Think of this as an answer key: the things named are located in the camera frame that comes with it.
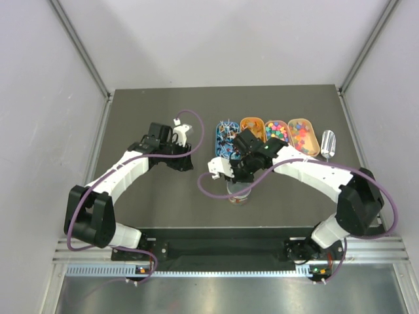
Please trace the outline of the clear plastic jar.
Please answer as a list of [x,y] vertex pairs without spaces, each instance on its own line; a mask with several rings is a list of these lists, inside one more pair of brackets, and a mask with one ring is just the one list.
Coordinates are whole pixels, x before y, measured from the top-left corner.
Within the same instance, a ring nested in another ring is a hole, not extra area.
[[251,193],[251,189],[243,192],[245,188],[248,188],[250,183],[233,183],[231,181],[227,182],[227,192],[230,195],[229,202],[234,205],[241,205],[245,203]]

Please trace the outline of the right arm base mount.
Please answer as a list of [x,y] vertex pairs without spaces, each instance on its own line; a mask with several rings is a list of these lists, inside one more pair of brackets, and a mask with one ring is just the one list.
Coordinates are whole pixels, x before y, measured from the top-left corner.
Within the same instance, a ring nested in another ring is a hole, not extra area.
[[308,238],[289,238],[283,244],[287,259],[296,264],[303,262],[332,262],[343,257],[344,247],[341,241],[334,242],[326,249],[322,249]]

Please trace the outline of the clear jar lid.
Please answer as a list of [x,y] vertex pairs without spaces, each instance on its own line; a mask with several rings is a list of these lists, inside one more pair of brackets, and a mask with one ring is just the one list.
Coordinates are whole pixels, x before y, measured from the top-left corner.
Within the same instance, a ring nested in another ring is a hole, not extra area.
[[250,183],[234,183],[227,182],[227,192],[230,195],[234,194],[235,198],[246,198],[251,193]]

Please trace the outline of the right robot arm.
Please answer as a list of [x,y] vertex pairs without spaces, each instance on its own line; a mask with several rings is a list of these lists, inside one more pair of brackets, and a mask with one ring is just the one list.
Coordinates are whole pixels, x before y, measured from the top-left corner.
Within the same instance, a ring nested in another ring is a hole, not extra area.
[[347,236],[366,236],[384,206],[380,189],[367,169],[332,166],[280,139],[263,142],[249,130],[239,133],[233,145],[241,156],[240,160],[232,161],[229,177],[233,182],[251,183],[258,170],[268,169],[294,178],[336,203],[336,213],[320,222],[305,243],[306,252],[312,258],[322,258],[332,244]]

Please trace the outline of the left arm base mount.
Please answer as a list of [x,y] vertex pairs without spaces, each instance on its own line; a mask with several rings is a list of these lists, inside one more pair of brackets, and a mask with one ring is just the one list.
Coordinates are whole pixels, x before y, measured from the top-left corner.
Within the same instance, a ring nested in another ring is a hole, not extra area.
[[117,262],[145,262],[152,261],[153,258],[149,254],[143,253],[147,251],[152,253],[155,247],[156,238],[142,237],[135,249],[121,249],[120,247],[111,246],[111,260]]

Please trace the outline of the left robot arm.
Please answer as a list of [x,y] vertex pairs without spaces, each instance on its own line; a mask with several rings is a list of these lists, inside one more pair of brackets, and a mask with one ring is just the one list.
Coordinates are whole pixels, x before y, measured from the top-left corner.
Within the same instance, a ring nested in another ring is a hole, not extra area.
[[65,235],[101,249],[126,247],[132,258],[144,258],[148,243],[138,229],[116,222],[114,205],[136,179],[160,162],[176,171],[192,170],[191,145],[187,143],[191,131],[192,126],[178,119],[173,128],[153,122],[148,134],[131,144],[101,177],[86,186],[74,186],[67,201]]

